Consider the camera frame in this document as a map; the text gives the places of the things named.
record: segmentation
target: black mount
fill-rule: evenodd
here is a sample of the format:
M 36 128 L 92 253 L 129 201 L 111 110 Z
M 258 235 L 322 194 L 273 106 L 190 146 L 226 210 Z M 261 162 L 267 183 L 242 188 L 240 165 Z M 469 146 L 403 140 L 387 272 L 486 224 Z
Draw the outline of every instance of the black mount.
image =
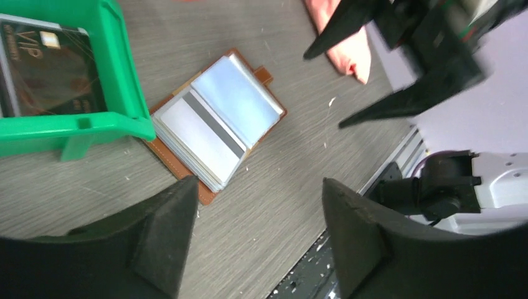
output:
M 475 157 L 470 151 L 431 156 L 419 178 L 381 181 L 369 197 L 403 215 L 423 214 L 429 221 L 456 213 L 480 213 L 474 187 L 481 184 L 481 178 L 473 176 Z M 395 163 L 385 169 L 385 173 L 395 173 L 394 176 L 398 172 Z

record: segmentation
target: black card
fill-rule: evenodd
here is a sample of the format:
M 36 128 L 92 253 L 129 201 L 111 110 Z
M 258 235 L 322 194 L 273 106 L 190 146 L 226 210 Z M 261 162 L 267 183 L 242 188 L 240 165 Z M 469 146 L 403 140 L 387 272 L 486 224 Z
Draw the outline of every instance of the black card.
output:
M 3 15 L 0 37 L 7 116 L 106 111 L 90 39 L 82 29 Z

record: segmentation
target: pink cloth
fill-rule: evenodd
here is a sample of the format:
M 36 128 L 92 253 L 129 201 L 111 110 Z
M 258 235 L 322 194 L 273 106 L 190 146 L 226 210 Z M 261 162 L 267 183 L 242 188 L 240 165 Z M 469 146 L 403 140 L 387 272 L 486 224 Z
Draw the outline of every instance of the pink cloth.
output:
M 326 27 L 339 1 L 305 0 L 319 33 Z M 355 75 L 363 84 L 369 80 L 371 57 L 365 27 L 328 50 L 326 54 L 341 73 Z

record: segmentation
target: debris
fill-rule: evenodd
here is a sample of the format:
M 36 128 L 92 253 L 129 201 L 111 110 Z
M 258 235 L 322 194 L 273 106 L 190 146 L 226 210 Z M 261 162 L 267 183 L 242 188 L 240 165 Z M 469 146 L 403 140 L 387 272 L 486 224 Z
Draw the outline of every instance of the debris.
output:
M 330 102 L 328 103 L 328 107 L 331 107 L 332 106 L 332 103 L 334 103 L 336 97 L 333 97 L 332 100 L 330 100 Z

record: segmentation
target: stitching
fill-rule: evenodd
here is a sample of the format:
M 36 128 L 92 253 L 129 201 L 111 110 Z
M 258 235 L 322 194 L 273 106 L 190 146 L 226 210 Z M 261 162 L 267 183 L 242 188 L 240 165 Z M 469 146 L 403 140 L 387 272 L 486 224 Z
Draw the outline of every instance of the stitching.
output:
M 149 142 L 155 149 L 156 149 L 156 152 L 159 153 L 162 157 L 163 157 L 163 160 L 165 160 L 165 162 L 169 163 L 169 165 L 171 165 L 171 168 L 176 172 L 176 174 L 181 178 L 183 177 L 183 175 L 178 171 L 178 169 L 174 166 L 174 164 L 171 162 L 171 160 L 167 159 L 167 156 L 165 156 L 165 154 L 153 143 L 153 142 Z M 209 200 L 206 201 L 203 197 L 203 195 L 198 192 L 198 196 L 202 199 L 202 202 L 207 202 L 207 203 L 210 203 L 213 196 L 209 196 Z

